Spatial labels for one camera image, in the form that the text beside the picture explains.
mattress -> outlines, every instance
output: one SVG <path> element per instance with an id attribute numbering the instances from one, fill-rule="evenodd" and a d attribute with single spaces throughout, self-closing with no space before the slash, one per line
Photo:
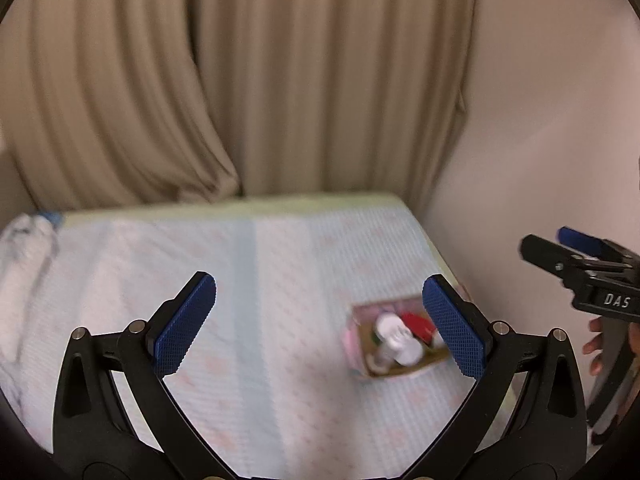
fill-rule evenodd
<path id="1" fill-rule="evenodd" d="M 0 333 L 0 386 L 46 449 L 70 332 L 120 332 L 148 319 L 196 270 L 215 277 L 216 306 L 165 383 L 241 476 L 394 478 L 474 383 L 452 359 L 392 381 L 363 381 L 347 366 L 341 338 L 352 305 L 419 296 L 435 273 L 457 285 L 392 195 L 146 206 L 61 220 L 54 229 L 23 217 L 0 238 L 0 302 L 12 313 Z M 138 436 L 157 447 L 126 380 L 115 377 Z M 507 398 L 483 445 L 499 437 L 512 407 Z"/>

human hand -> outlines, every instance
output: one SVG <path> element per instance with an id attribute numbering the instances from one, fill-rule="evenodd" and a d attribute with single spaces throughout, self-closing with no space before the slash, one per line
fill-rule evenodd
<path id="1" fill-rule="evenodd" d="M 582 347 L 582 353 L 589 355 L 596 350 L 602 350 L 602 318 L 598 317 L 589 322 L 590 332 L 597 332 L 598 335 Z M 640 356 L 640 325 L 629 323 L 629 346 L 636 356 Z M 591 361 L 589 373 L 597 375 L 602 371 L 602 355 L 598 354 Z"/>

